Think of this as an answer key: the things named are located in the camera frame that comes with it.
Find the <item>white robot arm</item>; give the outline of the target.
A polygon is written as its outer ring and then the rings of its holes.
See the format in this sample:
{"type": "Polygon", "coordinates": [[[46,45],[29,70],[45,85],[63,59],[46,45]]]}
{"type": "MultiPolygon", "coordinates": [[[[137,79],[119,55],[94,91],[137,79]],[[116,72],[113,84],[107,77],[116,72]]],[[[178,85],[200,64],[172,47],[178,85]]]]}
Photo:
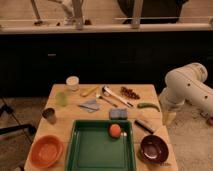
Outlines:
{"type": "Polygon", "coordinates": [[[207,77],[207,69],[200,63],[190,63],[166,74],[166,87],[159,95],[164,125],[172,122],[186,100],[213,117],[213,88],[205,84],[207,77]]]}

